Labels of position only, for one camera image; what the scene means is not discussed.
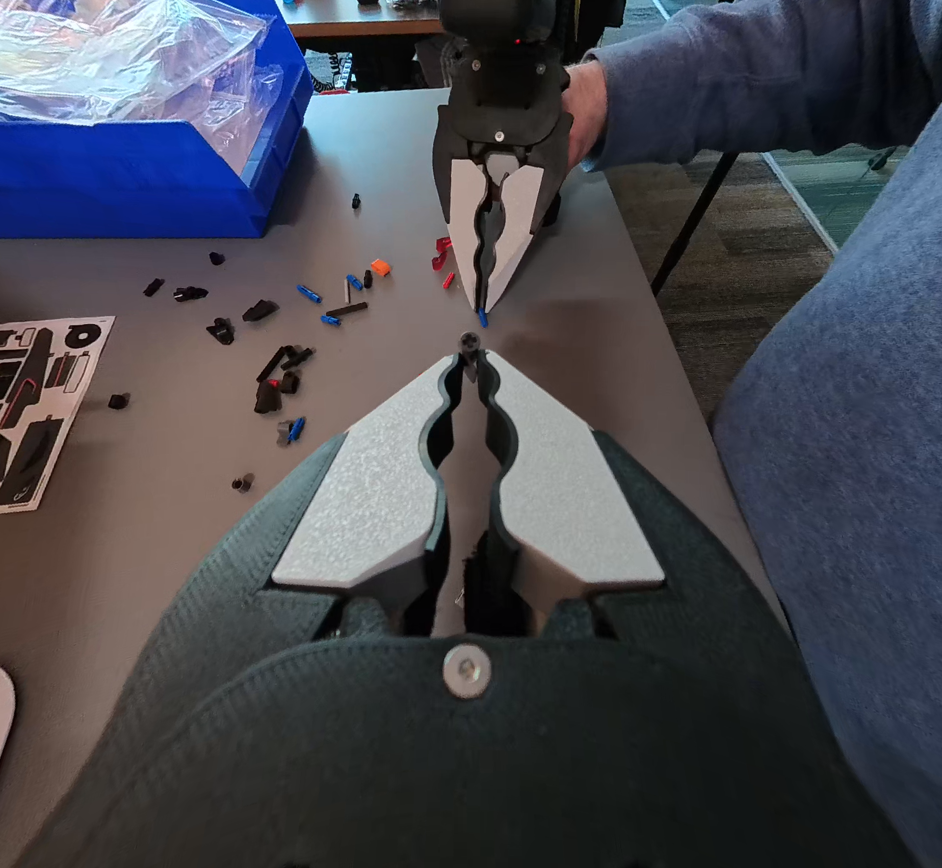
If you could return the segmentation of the lego sticker sheet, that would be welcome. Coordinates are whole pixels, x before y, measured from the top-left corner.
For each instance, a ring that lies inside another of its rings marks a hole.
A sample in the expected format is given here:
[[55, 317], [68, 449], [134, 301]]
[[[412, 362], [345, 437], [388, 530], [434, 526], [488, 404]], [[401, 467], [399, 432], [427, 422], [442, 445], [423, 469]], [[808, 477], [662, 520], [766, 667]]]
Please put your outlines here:
[[34, 511], [114, 316], [1, 323], [1, 512]]

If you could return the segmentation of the black table leg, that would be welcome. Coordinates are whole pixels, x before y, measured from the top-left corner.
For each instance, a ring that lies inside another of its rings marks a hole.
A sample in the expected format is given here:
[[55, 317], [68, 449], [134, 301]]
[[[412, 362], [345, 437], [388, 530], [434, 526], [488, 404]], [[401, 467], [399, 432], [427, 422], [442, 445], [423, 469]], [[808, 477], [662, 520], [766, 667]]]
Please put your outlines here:
[[700, 226], [705, 214], [707, 213], [710, 205], [713, 203], [713, 200], [718, 194], [720, 188], [723, 186], [724, 181], [730, 170], [733, 168], [737, 157], [738, 153], [724, 153], [717, 162], [716, 167], [713, 168], [712, 172], [710, 173], [705, 186], [700, 191], [700, 195], [690, 210], [681, 230], [678, 232], [677, 237], [668, 247], [656, 273], [654, 274], [653, 280], [650, 283], [651, 293], [654, 297], [659, 295], [667, 280], [670, 278], [671, 274], [677, 267], [677, 264], [681, 261], [684, 254], [689, 249], [689, 244], [693, 238], [693, 235]]

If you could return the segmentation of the person's right forearm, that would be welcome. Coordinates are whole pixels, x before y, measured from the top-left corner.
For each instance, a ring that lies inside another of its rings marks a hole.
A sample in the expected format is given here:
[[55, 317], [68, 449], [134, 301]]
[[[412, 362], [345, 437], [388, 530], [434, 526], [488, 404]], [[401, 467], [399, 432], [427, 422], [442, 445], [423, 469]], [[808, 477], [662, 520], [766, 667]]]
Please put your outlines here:
[[587, 168], [912, 145], [940, 107], [940, 0], [696, 5], [578, 68], [606, 90]]

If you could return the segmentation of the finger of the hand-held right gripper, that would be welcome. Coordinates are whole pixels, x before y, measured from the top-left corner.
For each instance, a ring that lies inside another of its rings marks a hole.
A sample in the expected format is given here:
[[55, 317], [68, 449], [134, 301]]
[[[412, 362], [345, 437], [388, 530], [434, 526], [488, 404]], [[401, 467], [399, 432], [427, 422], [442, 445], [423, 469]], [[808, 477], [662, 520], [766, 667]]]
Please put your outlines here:
[[542, 168], [524, 166], [501, 182], [497, 209], [484, 221], [479, 253], [479, 307], [484, 311], [497, 305], [532, 243], [542, 181]]
[[451, 163], [449, 236], [454, 260], [469, 304], [491, 309], [489, 294], [496, 267], [496, 203], [492, 178], [484, 163]]

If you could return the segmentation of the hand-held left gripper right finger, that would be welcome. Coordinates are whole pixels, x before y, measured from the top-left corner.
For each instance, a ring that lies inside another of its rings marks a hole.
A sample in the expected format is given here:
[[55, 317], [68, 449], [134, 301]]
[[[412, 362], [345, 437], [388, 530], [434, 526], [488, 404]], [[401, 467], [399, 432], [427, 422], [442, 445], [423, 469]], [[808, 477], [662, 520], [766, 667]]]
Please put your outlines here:
[[662, 587], [595, 430], [493, 350], [479, 358], [479, 396], [500, 462], [491, 526], [526, 606], [549, 615], [567, 600]]

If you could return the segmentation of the scattered black lego pieces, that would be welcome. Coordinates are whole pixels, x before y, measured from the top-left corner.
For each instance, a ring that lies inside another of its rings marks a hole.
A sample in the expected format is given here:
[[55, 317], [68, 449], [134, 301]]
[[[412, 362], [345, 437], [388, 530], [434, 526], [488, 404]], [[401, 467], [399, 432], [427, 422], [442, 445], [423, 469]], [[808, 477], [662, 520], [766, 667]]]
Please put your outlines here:
[[[351, 200], [351, 209], [354, 212], [358, 212], [362, 207], [362, 198], [359, 193], [354, 193]], [[351, 296], [349, 290], [351, 286], [347, 284], [345, 276], [345, 291], [347, 299], [343, 307], [334, 309], [330, 314], [336, 315], [338, 317], [343, 317], [348, 314], [352, 314], [356, 311], [362, 311], [367, 307], [366, 302], [351, 302], [349, 297]], [[364, 281], [362, 282], [364, 288], [371, 288], [373, 282], [373, 274], [371, 270], [368, 270], [364, 274]], [[243, 314], [244, 322], [257, 322], [265, 318], [274, 315], [276, 312], [276, 304], [270, 300], [260, 300], [258, 303], [254, 304], [252, 308], [248, 309]], [[214, 336], [216, 341], [219, 341], [221, 344], [231, 344], [235, 340], [235, 333], [231, 328], [231, 322], [229, 320], [223, 320], [217, 318], [214, 324], [209, 327], [211, 335]], [[276, 399], [278, 395], [283, 392], [294, 392], [297, 388], [294, 384], [295, 378], [290, 378], [289, 373], [294, 373], [293, 368], [298, 367], [301, 363], [307, 360], [313, 354], [312, 349], [300, 349], [300, 351], [294, 346], [282, 346], [281, 349], [276, 353], [274, 358], [268, 362], [265, 366], [265, 370], [261, 376], [261, 394], [262, 396], [256, 397], [256, 403], [254, 405], [255, 412], [259, 412], [259, 407], [261, 407], [262, 412], [271, 412], [272, 410], [280, 406], [279, 401]], [[278, 369], [281, 368], [285, 374], [281, 380], [274, 379], [272, 374]], [[284, 378], [288, 377], [289, 382], [285, 384]], [[127, 394], [112, 394], [109, 397], [107, 406], [110, 409], [119, 410], [124, 409], [128, 406], [129, 398]], [[253, 480], [250, 476], [242, 476], [233, 481], [232, 487], [234, 490], [245, 493], [249, 491], [252, 487]]]

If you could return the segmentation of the heap of clear plastic bags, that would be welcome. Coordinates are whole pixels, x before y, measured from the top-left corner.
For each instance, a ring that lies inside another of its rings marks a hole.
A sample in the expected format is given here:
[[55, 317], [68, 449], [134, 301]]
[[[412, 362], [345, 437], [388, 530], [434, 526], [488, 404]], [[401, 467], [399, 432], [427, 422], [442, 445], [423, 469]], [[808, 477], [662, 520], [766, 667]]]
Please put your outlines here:
[[2, 121], [190, 123], [237, 174], [284, 72], [272, 16], [216, 0], [1, 0]]

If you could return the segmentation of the person's right hand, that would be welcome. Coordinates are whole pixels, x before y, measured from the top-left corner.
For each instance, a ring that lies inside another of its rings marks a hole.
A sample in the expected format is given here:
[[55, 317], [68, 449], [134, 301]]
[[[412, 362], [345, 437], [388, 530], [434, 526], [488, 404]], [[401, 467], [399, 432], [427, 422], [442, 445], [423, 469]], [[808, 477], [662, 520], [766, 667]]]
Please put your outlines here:
[[568, 68], [562, 109], [572, 117], [568, 141], [570, 170], [599, 155], [605, 146], [607, 90], [604, 67], [595, 57]]

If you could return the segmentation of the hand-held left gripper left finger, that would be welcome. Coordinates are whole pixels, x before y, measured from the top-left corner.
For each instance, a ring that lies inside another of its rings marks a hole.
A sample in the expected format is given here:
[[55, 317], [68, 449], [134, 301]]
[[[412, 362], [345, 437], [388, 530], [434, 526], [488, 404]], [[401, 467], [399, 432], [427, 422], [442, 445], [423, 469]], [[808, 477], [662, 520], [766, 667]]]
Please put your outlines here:
[[450, 559], [440, 466], [453, 448], [453, 358], [347, 429], [271, 574], [278, 587], [371, 598], [428, 635]]

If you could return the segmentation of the blue storage bin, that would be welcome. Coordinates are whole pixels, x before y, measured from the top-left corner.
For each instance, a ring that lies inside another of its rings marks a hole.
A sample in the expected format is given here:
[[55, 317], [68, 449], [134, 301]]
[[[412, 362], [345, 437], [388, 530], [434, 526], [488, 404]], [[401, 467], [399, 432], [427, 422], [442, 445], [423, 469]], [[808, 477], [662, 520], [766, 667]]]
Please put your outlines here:
[[3, 238], [264, 234], [313, 96], [311, 74], [276, 0], [215, 1], [270, 21], [261, 64], [284, 73], [243, 172], [186, 121], [3, 120]]

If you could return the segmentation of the person's blue clothed torso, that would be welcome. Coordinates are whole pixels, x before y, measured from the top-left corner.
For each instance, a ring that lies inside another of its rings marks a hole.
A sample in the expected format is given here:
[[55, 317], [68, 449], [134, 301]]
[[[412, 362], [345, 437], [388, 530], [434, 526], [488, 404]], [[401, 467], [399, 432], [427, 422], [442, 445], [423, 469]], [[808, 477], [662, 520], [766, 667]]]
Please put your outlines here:
[[845, 756], [940, 866], [937, 113], [719, 407], [714, 439]]

